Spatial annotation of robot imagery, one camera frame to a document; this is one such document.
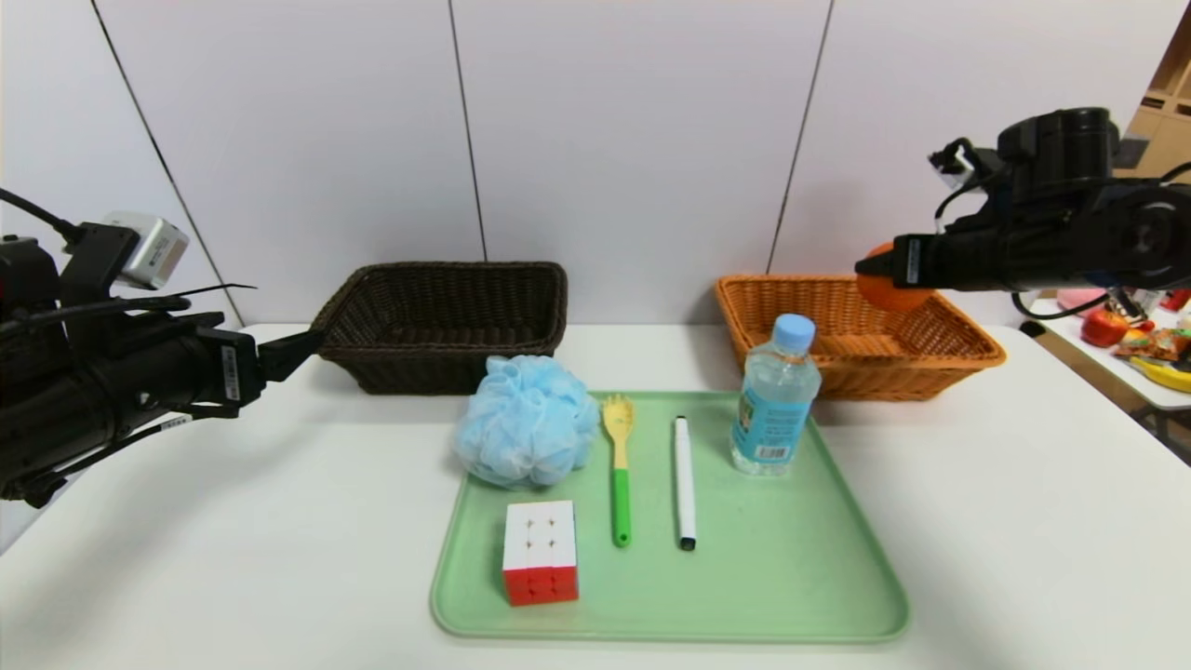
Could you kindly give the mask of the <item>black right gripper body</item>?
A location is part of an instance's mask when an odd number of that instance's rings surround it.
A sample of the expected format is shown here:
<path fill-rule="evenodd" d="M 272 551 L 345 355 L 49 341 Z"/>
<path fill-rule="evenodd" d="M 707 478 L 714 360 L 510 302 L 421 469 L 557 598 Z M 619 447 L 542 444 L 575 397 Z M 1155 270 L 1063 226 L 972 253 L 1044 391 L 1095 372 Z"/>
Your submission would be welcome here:
<path fill-rule="evenodd" d="M 902 234 L 893 248 L 893 278 L 906 288 L 1004 292 L 1000 255 L 983 234 Z"/>

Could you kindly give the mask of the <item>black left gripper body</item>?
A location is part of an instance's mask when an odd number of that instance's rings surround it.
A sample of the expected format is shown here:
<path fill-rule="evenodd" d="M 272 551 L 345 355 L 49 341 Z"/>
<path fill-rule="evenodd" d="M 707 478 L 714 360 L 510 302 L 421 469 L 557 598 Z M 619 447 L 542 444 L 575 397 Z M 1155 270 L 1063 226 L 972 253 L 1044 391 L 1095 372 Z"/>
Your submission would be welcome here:
<path fill-rule="evenodd" d="M 199 324 L 152 324 L 127 336 L 127 419 L 233 419 L 262 395 L 250 336 Z"/>

